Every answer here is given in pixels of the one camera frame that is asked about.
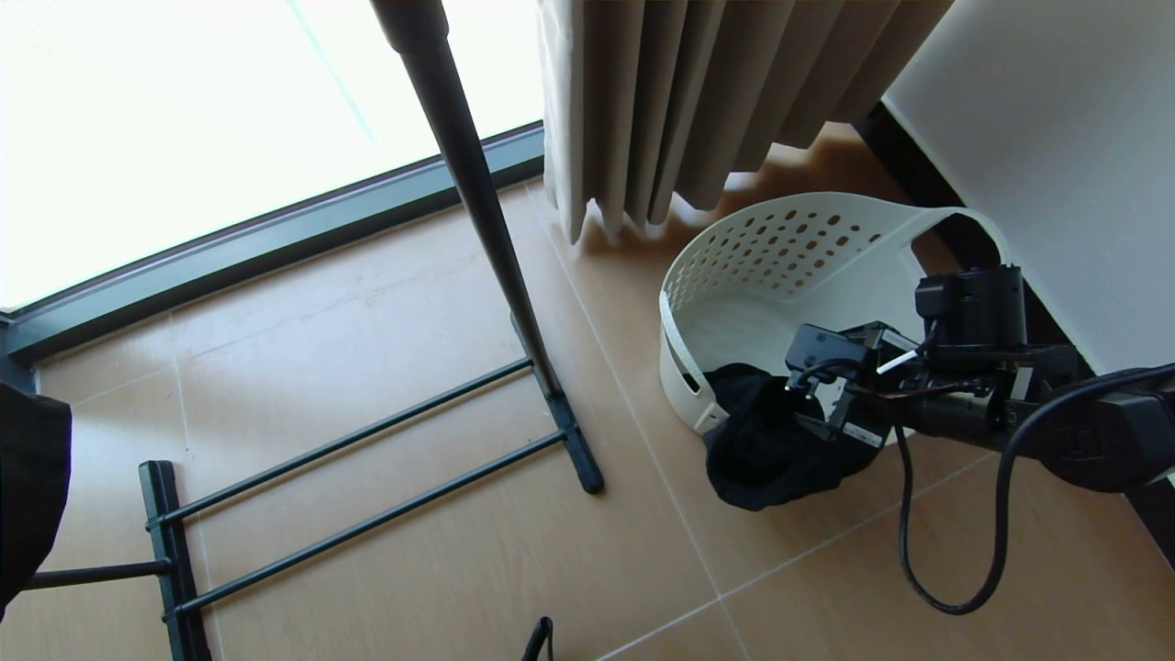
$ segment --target sunlight on floor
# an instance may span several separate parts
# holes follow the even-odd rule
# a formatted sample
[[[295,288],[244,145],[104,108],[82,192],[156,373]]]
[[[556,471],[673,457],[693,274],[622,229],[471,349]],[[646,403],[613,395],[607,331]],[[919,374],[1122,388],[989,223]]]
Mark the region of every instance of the sunlight on floor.
[[[484,137],[540,119],[533,0],[446,0]],[[437,151],[367,0],[0,4],[0,308]]]

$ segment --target black garment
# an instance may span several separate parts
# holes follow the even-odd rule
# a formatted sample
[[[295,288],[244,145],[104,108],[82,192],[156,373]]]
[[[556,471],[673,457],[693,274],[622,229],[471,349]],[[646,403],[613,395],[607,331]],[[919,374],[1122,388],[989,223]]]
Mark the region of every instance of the black garment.
[[[787,379],[743,364],[706,375],[730,418],[706,432],[706,474],[718,498],[758,512],[826,492],[873,463],[880,448],[840,434],[820,440],[795,414],[824,420],[815,399],[785,390]]]
[[[0,384],[0,620],[58,537],[72,421],[69,405]]]

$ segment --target white plastic basket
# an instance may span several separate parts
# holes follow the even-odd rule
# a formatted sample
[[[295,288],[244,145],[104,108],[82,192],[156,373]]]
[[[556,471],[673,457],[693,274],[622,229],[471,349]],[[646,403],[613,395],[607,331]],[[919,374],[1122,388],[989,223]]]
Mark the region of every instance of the white plastic basket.
[[[974,218],[1006,258],[1000,231],[972,209],[848,193],[768,200],[709,227],[662,284],[660,378],[673,410],[698,434],[717,427],[727,414],[703,375],[745,363],[786,376],[784,357],[801,323],[841,329],[881,319],[922,339],[914,286],[925,272],[909,243],[955,213]],[[839,392],[817,397],[831,411]]]

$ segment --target sheer white curtain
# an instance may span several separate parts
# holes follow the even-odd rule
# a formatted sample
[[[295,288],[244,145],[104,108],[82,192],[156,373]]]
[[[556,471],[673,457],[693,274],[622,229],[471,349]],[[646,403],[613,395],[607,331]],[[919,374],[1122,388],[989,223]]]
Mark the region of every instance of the sheer white curtain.
[[[718,202],[772,142],[862,117],[949,0],[540,0],[544,183],[577,241],[588,201],[615,234],[676,191]]]

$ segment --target wall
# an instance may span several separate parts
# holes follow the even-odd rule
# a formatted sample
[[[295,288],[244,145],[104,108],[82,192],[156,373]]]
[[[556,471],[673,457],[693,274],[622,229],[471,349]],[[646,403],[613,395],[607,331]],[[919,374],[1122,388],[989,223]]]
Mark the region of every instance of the wall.
[[[885,96],[1080,348],[1175,360],[1175,2],[956,0]]]

